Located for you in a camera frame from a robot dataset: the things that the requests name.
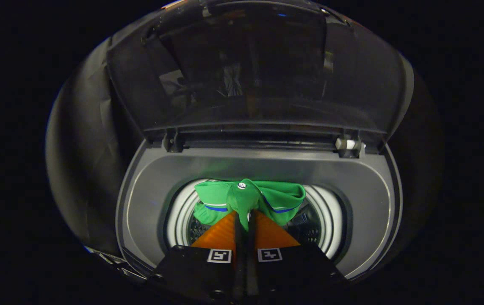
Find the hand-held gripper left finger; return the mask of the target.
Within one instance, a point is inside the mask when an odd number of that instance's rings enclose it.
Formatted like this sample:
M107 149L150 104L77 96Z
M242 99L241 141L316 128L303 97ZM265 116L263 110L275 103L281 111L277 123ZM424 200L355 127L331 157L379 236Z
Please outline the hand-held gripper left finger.
M153 291L171 303L233 303L240 233L232 211L192 245L174 245L153 272Z

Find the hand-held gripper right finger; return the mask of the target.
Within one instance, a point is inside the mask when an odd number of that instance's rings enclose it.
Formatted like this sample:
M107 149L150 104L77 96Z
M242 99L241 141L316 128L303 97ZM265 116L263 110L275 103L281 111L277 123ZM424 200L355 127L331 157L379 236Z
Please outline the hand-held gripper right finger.
M248 228L248 297L256 303L326 303L348 287L320 247L299 243L263 212L252 211Z

